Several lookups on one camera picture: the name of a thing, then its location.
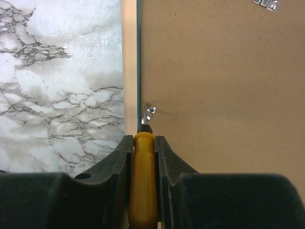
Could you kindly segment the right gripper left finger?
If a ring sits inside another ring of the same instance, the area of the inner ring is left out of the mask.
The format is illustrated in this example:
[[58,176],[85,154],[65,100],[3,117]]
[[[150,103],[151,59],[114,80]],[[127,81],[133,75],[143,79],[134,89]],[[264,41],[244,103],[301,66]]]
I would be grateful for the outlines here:
[[3,229],[126,229],[133,137],[97,164],[65,173],[1,173]]

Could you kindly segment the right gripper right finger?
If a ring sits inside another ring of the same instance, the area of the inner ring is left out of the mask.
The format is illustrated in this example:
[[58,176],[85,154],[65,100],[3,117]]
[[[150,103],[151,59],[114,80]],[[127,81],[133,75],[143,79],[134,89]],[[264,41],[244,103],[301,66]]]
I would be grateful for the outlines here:
[[155,140],[163,229],[302,229],[305,208],[277,174],[202,174]]

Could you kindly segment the blue picture frame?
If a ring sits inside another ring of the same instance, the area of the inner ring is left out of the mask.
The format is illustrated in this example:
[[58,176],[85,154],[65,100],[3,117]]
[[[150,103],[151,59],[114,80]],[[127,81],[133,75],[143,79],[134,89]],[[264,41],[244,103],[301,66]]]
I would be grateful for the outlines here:
[[305,3],[123,0],[125,132],[201,173],[275,173],[305,194]]

